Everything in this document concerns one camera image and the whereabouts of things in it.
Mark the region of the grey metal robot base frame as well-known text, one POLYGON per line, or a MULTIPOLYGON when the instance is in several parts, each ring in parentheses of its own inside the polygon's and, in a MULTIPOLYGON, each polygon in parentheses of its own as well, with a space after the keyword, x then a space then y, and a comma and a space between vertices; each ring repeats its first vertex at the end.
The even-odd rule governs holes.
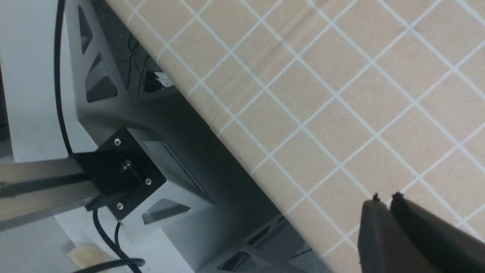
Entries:
POLYGON ((177 88, 126 89, 89 0, 2 0, 1 68, 13 154, 1 165, 74 158, 127 127, 167 178, 121 221, 106 206, 45 218, 73 242, 102 246, 100 225, 120 224, 145 272, 302 272, 290 263, 302 238, 177 88))

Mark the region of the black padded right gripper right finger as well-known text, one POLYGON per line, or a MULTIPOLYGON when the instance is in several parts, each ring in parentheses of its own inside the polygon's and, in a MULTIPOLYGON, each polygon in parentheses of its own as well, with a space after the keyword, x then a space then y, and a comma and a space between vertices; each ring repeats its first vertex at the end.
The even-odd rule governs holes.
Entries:
POLYGON ((390 211, 421 254, 443 273, 483 273, 484 242, 397 192, 390 211))

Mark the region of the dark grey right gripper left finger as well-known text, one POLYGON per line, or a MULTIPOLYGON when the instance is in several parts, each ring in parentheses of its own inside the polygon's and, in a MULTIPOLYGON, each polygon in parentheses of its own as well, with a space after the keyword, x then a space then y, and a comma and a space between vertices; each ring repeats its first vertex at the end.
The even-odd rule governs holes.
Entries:
POLYGON ((377 193, 362 205, 357 242, 363 273, 440 273, 409 240, 377 193))

